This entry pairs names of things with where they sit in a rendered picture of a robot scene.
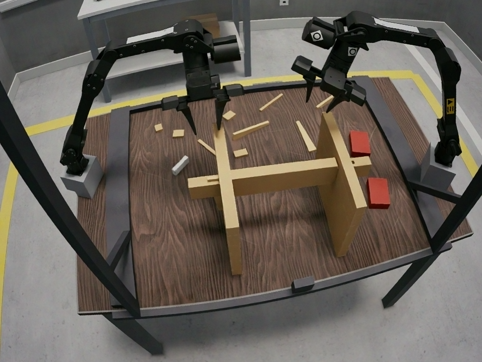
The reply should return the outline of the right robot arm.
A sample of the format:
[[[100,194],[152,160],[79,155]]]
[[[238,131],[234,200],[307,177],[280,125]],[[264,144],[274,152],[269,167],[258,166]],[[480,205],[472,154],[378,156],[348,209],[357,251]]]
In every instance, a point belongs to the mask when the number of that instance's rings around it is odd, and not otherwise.
[[[347,26],[348,31],[344,31]],[[437,118],[440,142],[435,147],[435,162],[452,167],[455,156],[462,153],[456,125],[456,84],[461,66],[450,48],[432,28],[421,28],[381,20],[371,14],[352,11],[336,19],[333,25],[317,17],[310,19],[303,30],[302,40],[329,50],[338,58],[352,63],[360,48],[369,51],[367,43],[381,40],[429,48],[435,56],[442,83],[443,116]],[[329,62],[322,70],[320,89],[334,97],[349,96],[354,83],[347,79],[348,70],[335,68]]]

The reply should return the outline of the tan wooden board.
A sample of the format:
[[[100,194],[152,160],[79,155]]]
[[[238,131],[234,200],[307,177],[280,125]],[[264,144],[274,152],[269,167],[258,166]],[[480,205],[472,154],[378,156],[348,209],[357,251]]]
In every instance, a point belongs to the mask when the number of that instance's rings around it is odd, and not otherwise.
[[[333,184],[318,189],[327,217],[336,257],[345,256],[359,227],[367,204],[349,153],[332,112],[323,112],[316,159],[335,157],[338,165]]]
[[[223,210],[227,231],[227,245],[230,258],[232,275],[242,274],[242,258],[240,249],[240,233],[238,216],[234,198],[234,191],[231,179],[231,172],[228,160],[227,146],[223,122],[221,122],[220,131],[217,123],[212,123],[214,145],[216,150],[217,166],[219,173],[219,181],[223,202]]]

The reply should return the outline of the red rectangular block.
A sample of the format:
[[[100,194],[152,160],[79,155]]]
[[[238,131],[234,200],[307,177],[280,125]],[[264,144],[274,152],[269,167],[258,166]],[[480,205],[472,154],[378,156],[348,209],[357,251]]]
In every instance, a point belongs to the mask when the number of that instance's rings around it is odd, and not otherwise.
[[[367,132],[350,131],[349,142],[351,157],[370,157],[371,151]]]
[[[386,178],[369,178],[367,180],[369,209],[388,209],[390,206],[388,184]]]

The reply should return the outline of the wooden rail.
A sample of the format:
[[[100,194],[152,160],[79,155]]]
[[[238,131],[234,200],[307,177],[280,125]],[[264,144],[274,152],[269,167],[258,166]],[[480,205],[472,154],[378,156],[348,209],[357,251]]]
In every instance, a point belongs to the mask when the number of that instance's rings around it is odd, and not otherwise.
[[[368,156],[351,158],[357,177],[368,176],[371,161]],[[325,184],[337,178],[335,158],[300,161],[230,170],[234,196],[260,194]],[[221,196],[220,182],[208,182],[207,177],[188,179],[191,200]]]

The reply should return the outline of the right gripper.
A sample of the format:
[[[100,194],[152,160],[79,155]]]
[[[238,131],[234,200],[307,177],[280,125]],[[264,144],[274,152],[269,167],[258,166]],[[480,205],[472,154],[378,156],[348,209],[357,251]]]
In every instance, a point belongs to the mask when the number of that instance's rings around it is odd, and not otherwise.
[[[338,58],[331,51],[330,51],[330,53],[329,53],[329,55],[326,59],[326,62],[324,64],[323,68],[329,62],[335,63],[334,67],[341,70],[341,71],[342,71],[343,68],[349,70],[351,65],[352,65],[352,63],[346,62],[346,61]],[[307,82],[306,103],[308,102],[308,100],[310,98],[316,76],[322,79],[322,77],[320,77],[320,75],[321,75],[321,72],[322,72],[323,68],[322,68],[322,70],[320,70],[320,69],[312,66],[312,63],[313,63],[312,60],[299,55],[299,56],[296,57],[293,65],[291,67],[291,69],[294,72],[303,75],[303,79],[305,79],[306,82]],[[363,106],[365,101],[366,101],[366,98],[367,98],[366,90],[363,87],[354,83],[354,87],[353,87],[350,95],[344,96],[344,95],[340,94],[339,97],[334,97],[333,100],[331,101],[331,103],[329,104],[329,106],[326,110],[326,113],[328,113],[336,105],[338,105],[339,103],[341,103],[343,101],[350,102],[350,100],[351,100],[352,102],[358,104],[359,106]]]

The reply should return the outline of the white rectangular block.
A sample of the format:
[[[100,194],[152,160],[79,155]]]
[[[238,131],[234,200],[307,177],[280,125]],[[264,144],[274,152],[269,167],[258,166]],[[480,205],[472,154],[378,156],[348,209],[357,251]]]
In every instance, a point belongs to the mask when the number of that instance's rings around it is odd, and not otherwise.
[[[189,163],[189,158],[184,156],[172,169],[172,173],[177,175],[187,164]]]

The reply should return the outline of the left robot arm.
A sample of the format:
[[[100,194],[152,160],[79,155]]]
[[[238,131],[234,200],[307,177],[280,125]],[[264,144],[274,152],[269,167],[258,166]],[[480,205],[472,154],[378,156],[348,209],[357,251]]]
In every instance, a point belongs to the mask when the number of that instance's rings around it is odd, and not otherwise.
[[[163,30],[107,43],[96,60],[89,63],[83,80],[82,96],[74,122],[67,131],[60,159],[60,163],[68,167],[66,173],[82,176],[89,162],[82,154],[88,131],[84,126],[93,100],[102,90],[117,59],[171,49],[174,50],[173,53],[183,54],[184,67],[188,70],[209,66],[207,53],[210,53],[215,64],[241,61],[237,44],[236,35],[213,39],[212,33],[196,19],[187,19]],[[198,77],[193,77],[192,73],[187,74],[186,90],[191,100],[212,97],[212,90],[218,89],[221,89],[218,74],[209,76],[208,71],[202,71],[202,76]]]

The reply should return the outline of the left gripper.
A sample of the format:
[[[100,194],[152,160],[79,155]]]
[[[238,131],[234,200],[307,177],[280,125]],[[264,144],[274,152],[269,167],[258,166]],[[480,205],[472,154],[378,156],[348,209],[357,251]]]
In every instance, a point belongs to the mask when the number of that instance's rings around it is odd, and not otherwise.
[[[187,74],[192,73],[193,77],[198,77],[198,76],[202,76],[202,71],[208,71],[209,76],[211,75],[209,66],[199,67],[199,68],[185,70],[186,80],[187,80]],[[229,96],[236,97],[236,96],[242,96],[244,94],[245,94],[244,88],[241,84],[224,85],[222,86],[222,89],[213,90],[213,96],[209,98],[214,98],[214,97],[217,98],[215,100],[215,110],[216,110],[216,123],[217,123],[218,130],[220,130],[220,127],[221,127],[222,115],[223,115],[225,105],[227,102],[231,101]],[[177,95],[165,97],[165,98],[162,98],[161,100],[162,111],[170,110],[174,108],[177,108],[176,111],[182,111],[182,113],[188,120],[194,134],[197,135],[195,124],[190,111],[190,107],[187,104],[189,102],[194,102],[194,101],[199,101],[199,100],[204,100],[209,98],[204,97],[198,100],[191,100],[190,95],[186,95],[182,97],[177,97]]]

